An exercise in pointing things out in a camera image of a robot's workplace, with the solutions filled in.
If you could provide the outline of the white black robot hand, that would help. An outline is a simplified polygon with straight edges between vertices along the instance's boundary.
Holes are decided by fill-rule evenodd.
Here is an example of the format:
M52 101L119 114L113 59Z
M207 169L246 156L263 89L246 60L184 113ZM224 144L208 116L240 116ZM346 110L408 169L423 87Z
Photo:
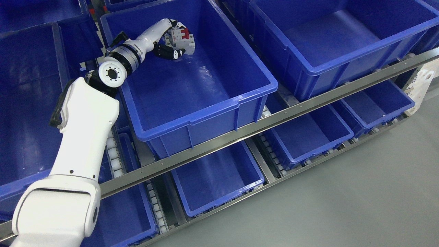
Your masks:
M156 22L154 25L143 31L135 41L141 56L141 62L145 60L146 54L151 51L157 51L160 58L168 60L177 60L185 53L185 49L174 49L166 46L159 47L159 42L163 36L170 33L172 30L182 30L186 28L184 24L176 19L164 18Z

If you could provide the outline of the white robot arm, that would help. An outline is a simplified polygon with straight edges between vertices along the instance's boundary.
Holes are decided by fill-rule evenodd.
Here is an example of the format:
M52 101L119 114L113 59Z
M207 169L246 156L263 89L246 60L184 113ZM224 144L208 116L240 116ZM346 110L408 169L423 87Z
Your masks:
M12 247L79 247L92 235L100 209L100 166L119 101L105 93L134 72L154 41L120 33L91 78L65 87L51 125L62 141L49 176L28 186L16 205Z

